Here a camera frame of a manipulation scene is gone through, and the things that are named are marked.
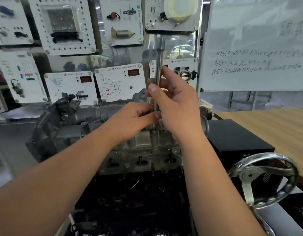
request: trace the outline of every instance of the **digital display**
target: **digital display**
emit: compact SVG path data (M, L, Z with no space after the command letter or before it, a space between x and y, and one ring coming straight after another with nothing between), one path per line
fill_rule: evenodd
M92 79L91 76L80 76L81 83L91 83Z
M138 69L130 69L128 70L128 74L129 74L129 77L131 76L137 76L140 74L139 70Z

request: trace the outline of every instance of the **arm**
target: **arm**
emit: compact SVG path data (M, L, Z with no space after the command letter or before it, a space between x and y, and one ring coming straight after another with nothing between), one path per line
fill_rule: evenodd
M54 235L117 144L159 119L129 103L103 126L0 188L0 235Z
M181 145L199 235L265 235L202 131L195 89L167 67L162 73L166 79L161 79L161 87L168 91L163 92L150 79L147 95L158 103L166 128Z

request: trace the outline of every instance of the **silver handwheel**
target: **silver handwheel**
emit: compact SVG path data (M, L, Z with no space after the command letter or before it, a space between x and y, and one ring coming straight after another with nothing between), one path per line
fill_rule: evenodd
M283 161L288 168L253 165L263 160L273 159ZM263 173L284 176L287 178L287 182L275 195L260 201L254 198L251 183ZM281 201L290 194L297 184L299 171L296 163L284 155L277 153L260 153L240 160L228 171L228 175L230 178L239 177L241 180L246 203L255 209L262 209Z

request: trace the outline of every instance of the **wooden table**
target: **wooden table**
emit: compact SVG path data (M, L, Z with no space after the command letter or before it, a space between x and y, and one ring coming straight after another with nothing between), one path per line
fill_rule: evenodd
M215 113L217 119L232 119L275 147L275 152L293 159L303 185L303 109L273 109Z

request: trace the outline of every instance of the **engine block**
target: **engine block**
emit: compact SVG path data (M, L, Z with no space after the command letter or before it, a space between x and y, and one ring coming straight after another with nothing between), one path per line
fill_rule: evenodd
M133 96L134 102L149 102L145 89ZM75 95L62 94L63 98L49 106L40 116L32 137L26 146L38 162L42 162L104 124L129 101L101 102L93 106L79 106ZM202 116L206 133L208 122ZM99 175L130 172L182 170L183 161L179 144L172 134L160 130L143 130L134 138L115 146L98 169Z

